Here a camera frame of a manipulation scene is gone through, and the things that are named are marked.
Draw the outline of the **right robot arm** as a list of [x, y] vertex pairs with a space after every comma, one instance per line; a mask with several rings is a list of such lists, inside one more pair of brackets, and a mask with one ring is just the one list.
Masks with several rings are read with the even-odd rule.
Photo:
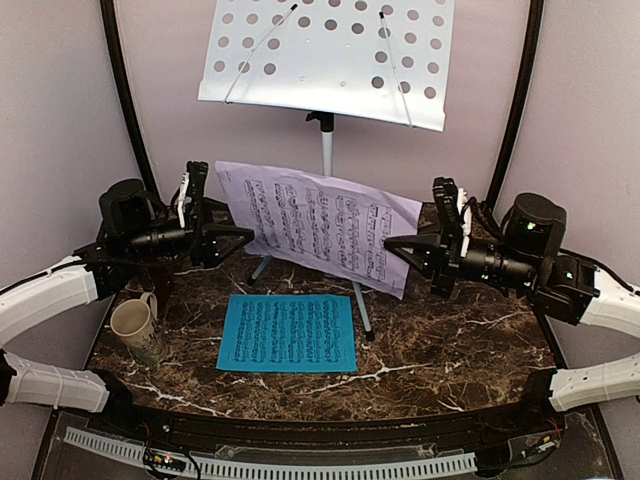
[[521, 193], [500, 225], [487, 223], [493, 240], [471, 234], [482, 217], [478, 203], [454, 180], [438, 177], [432, 193], [438, 220], [414, 235], [385, 239], [384, 247], [431, 282], [431, 292], [451, 295], [458, 280], [491, 286], [527, 299], [531, 308], [571, 325], [639, 335], [639, 289], [606, 265], [561, 244], [564, 208], [536, 193]]

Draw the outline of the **purple sheet music page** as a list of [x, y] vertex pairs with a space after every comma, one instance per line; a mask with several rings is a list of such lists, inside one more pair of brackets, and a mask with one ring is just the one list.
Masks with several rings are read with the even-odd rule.
[[356, 281], [402, 298], [409, 267], [384, 247], [417, 231], [420, 202], [348, 180], [219, 161], [215, 173], [245, 250]]

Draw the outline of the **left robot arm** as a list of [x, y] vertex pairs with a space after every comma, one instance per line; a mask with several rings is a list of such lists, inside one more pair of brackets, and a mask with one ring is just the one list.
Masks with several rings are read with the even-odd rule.
[[[75, 307], [108, 298], [144, 270], [190, 261], [214, 268], [254, 240], [252, 230], [215, 220], [223, 204], [205, 196], [209, 167], [186, 165], [171, 204], [125, 179], [99, 198], [102, 216], [94, 242], [61, 262], [1, 290], [1, 343]], [[120, 436], [141, 427], [132, 394], [104, 370], [70, 370], [1, 352], [1, 402], [72, 408], [101, 413]]]

